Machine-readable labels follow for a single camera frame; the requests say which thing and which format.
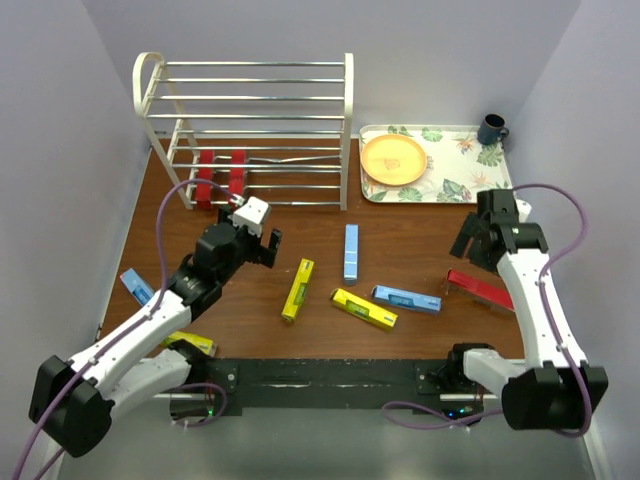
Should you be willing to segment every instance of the floral tray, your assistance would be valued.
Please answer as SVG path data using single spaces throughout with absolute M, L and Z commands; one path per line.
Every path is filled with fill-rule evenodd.
M 397 133 L 414 139 L 426 152 L 427 171 L 401 187 L 383 185 L 360 167 L 362 193 L 382 203 L 475 203 L 489 188 L 511 188 L 500 142 L 481 145 L 477 126 L 368 125 L 360 130 L 360 151 L 371 139 Z

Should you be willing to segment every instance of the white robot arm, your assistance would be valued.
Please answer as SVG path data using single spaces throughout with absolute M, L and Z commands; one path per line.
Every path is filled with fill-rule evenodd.
M 43 427 L 71 456 L 79 457 L 100 442 L 115 419 L 153 395 L 182 385 L 194 373 L 197 358 L 188 347 L 186 351 L 165 350 L 146 362 L 140 360 L 213 305 L 222 295 L 222 287 L 245 262 L 273 266 L 281 233 L 273 230 L 269 245 L 261 245 L 269 213 L 269 205 L 255 197 L 233 213 L 221 209 L 218 223 L 205 230 L 193 254 L 187 255 L 171 276 L 153 314 L 151 308 L 159 292 L 99 342 L 66 362 L 52 356 L 40 366 L 29 418 L 38 422 L 61 389 L 89 364 Z M 98 358 L 97 352 L 114 341 L 108 353 Z
M 571 333 L 551 272 L 542 278 L 553 320 L 548 318 L 539 285 L 548 248 L 540 226 L 526 223 L 530 210 L 526 203 L 516 203 L 511 190 L 480 192 L 477 214 L 469 214 L 451 249 L 452 255 L 466 253 L 472 263 L 504 280 L 522 334 L 524 365 L 505 360 L 489 345 L 457 344 L 447 372 L 458 377 L 450 378 L 454 382 L 470 380 L 497 395 L 516 430 L 575 429 L 584 422 L 583 398 L 564 352 L 579 367 L 593 409 L 607 389 L 607 375 L 603 368 L 589 366 Z

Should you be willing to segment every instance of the red object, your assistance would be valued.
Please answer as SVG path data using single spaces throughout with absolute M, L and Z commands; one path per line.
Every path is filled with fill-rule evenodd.
M 247 154 L 244 150 L 233 150 L 231 152 L 232 165 L 244 165 L 247 161 Z M 244 195 L 245 178 L 247 170 L 245 168 L 231 168 L 229 172 L 229 191 L 236 195 Z
M 200 162 L 203 163 L 213 163 L 213 150 L 202 150 L 200 152 Z M 213 168 L 202 168 L 198 169 L 198 173 L 196 178 L 202 178 L 205 180 L 212 180 L 213 178 Z M 202 210 L 211 210 L 211 189 L 212 185 L 208 185 L 206 183 L 198 183 L 196 184 L 196 205 L 198 208 Z
M 477 300 L 513 312 L 513 302 L 509 292 L 502 288 L 494 287 L 456 270 L 449 270 L 446 282 L 448 285 L 471 294 Z

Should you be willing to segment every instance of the white wall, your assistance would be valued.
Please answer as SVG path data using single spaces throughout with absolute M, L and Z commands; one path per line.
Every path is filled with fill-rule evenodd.
M 79 0 L 0 15 L 0 478 L 39 364 L 88 346 L 145 168 L 129 96 Z M 32 466 L 42 461 L 42 449 Z M 31 478 L 31 470 L 23 478 Z
M 579 4 L 83 2 L 127 89 L 133 62 L 142 51 L 159 51 L 168 60 L 263 61 L 341 60 L 345 52 L 353 52 L 354 131 L 389 122 L 476 123 L 489 111 L 512 119 Z M 247 76 L 246 70 L 238 76 Z M 287 86 L 287 92 L 306 87 Z
M 639 18 L 638 2 L 583 0 L 513 125 L 510 155 L 516 183 L 565 186 L 591 218 L 554 275 L 576 336 L 609 375 L 596 418 L 620 479 L 640 475 Z M 551 246 L 571 241 L 576 213 L 553 194 L 530 198 Z

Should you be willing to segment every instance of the wooden surface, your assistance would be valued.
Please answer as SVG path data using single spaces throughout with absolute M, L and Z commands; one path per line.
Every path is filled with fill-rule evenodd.
M 305 140 L 290 143 L 301 145 Z M 256 143 L 247 140 L 245 144 Z M 269 174 L 262 174 L 259 182 L 267 183 L 268 177 Z M 338 181 L 337 175 L 314 179 L 317 177 L 325 183 Z M 154 288 L 160 285 L 155 218 L 170 187 L 160 161 L 153 154 L 119 268 L 119 273 L 135 268 Z M 264 193 L 271 199 L 276 195 Z M 315 198 L 338 195 L 336 190 L 293 193 L 297 197 L 311 193 Z M 282 198 L 286 194 L 280 191 L 277 196 Z M 335 288 L 343 287 L 347 223 L 360 226 L 360 265 L 357 285 L 345 288 L 359 296 L 367 298 L 377 284 L 441 296 L 442 280 L 452 267 L 501 285 L 499 278 L 448 255 L 467 212 L 474 208 L 370 203 L 362 196 L 358 144 L 354 140 L 347 211 L 341 212 L 338 207 L 275 206 L 267 227 L 268 231 L 275 227 L 283 232 L 276 266 L 272 270 L 243 266 L 224 288 L 218 303 L 185 330 L 214 339 L 219 345 L 219 355 L 224 357 L 443 358 L 454 343 L 487 342 L 507 358 L 521 358 L 522 341 L 515 316 L 494 312 L 461 294 L 443 297 L 439 315 L 394 309 L 399 318 L 391 332 L 338 310 L 329 300 Z M 164 220 L 170 271 L 193 251 L 197 238 L 214 219 L 213 212 L 186 210 L 177 196 L 171 201 Z M 296 323 L 287 325 L 280 312 L 303 257 L 316 262 L 315 270 Z M 102 334 L 112 331 L 138 308 L 116 278 Z

